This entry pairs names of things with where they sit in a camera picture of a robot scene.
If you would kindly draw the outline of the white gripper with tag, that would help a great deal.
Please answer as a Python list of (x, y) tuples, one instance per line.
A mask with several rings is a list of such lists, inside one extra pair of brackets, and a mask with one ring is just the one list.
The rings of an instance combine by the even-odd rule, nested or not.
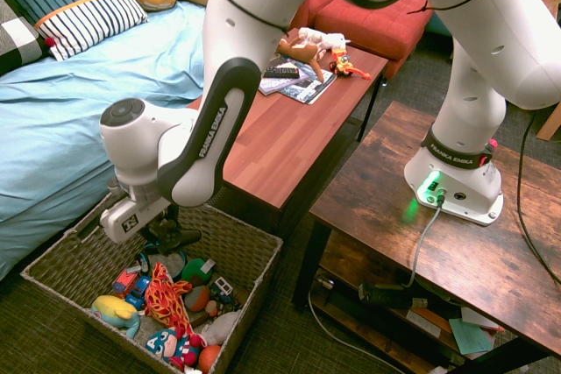
[(157, 241), (158, 233), (151, 221), (166, 208), (166, 228), (178, 229), (180, 227), (178, 221), (179, 207), (174, 204), (170, 205), (170, 202), (165, 198), (159, 198), (154, 202), (140, 203), (125, 197), (102, 212), (100, 223), (107, 237), (114, 243), (125, 242), (145, 226), (146, 239)]

